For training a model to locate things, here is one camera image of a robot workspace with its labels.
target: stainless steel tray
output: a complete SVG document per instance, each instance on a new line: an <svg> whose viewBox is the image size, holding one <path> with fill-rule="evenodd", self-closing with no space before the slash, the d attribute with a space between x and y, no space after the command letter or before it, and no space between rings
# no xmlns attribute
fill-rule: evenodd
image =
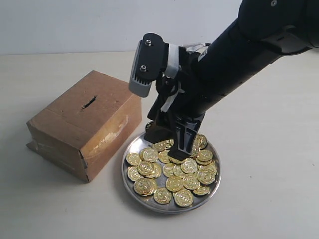
<svg viewBox="0 0 319 239"><path fill-rule="evenodd" d="M191 211L193 209L196 209L196 208L202 206L215 194L215 192L218 189L220 179L221 179L221 165L220 165L220 160L219 160L218 154L217 154L216 150L214 149L214 147L210 144L210 142L208 142L206 149L212 151L214 154L214 161L215 161L215 164L217 166L217 175L216 175L215 181L209 185L209 187L210 187L209 194L204 195L204 196L194 195L193 204L187 208L181 208L181 207L177 206L175 204L174 198L171 200L171 202L169 204L161 205L161 204L158 204L157 202L155 202L153 195L144 197L144 196L140 196L139 194L137 194L133 189L134 182L132 182L128 178L129 164L126 161L126 155L128 153L139 153L143 148L151 146L151 143L144 140L144 134L145 133L142 133L140 136L135 138L130 143L130 145L127 147L127 149L123 155L123 159L122 159L123 182L124 182L125 188L127 189L129 194L131 194L131 196L135 200L137 200L143 206L145 206L148 209L151 209L155 212L165 213L165 214L178 214L178 213L188 212L188 211ZM164 166L164 164L161 163L159 160L157 163L161 166L161 168ZM167 177L165 177L163 174L159 178L157 178L156 183L157 183L158 187L165 187L166 180L167 180Z"/></svg>

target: coin slot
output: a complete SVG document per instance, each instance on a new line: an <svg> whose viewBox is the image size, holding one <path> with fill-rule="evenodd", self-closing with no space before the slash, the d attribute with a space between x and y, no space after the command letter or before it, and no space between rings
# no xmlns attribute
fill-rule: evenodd
<svg viewBox="0 0 319 239"><path fill-rule="evenodd" d="M96 100L96 98L97 96L93 96L88 103L82 106L82 109L88 108Z"/></svg>

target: white table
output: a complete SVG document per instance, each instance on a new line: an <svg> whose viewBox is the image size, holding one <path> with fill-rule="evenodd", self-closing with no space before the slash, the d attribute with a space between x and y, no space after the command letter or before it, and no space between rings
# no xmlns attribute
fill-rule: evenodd
<svg viewBox="0 0 319 239"><path fill-rule="evenodd" d="M201 131L219 153L222 180L189 213L144 209L122 183L122 154L148 122L154 88L143 123L90 184L26 148L31 117L91 70L128 81L133 56L0 56L0 239L318 238L315 52L281 59L207 112Z"/></svg>

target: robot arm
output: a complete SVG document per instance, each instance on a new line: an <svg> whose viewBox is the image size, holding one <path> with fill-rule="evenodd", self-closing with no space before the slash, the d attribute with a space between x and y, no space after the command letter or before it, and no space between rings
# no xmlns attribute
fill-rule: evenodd
<svg viewBox="0 0 319 239"><path fill-rule="evenodd" d="M202 54L146 34L130 80L141 97L156 81L145 139L173 138L169 156L189 157L209 108L282 56L319 47L318 11L317 0L243 0L238 18Z"/></svg>

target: box top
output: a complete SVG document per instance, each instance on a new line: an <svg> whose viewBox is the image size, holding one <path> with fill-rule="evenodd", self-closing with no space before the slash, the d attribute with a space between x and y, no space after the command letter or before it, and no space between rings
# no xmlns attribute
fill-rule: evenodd
<svg viewBox="0 0 319 239"><path fill-rule="evenodd" d="M131 96L128 83L91 71L28 123L81 149Z"/></svg>

